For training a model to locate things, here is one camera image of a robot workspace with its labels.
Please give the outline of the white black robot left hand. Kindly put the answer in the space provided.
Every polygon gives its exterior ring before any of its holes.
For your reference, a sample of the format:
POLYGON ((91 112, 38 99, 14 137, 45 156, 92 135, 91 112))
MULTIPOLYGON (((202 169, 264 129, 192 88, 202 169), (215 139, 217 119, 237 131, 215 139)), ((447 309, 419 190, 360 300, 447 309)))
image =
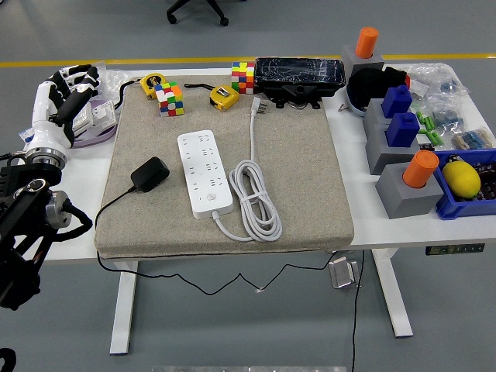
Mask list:
POLYGON ((33 105, 31 149, 46 147, 64 152, 73 146, 73 120, 98 94, 98 79, 98 68, 84 64, 63 67, 39 84, 33 105))

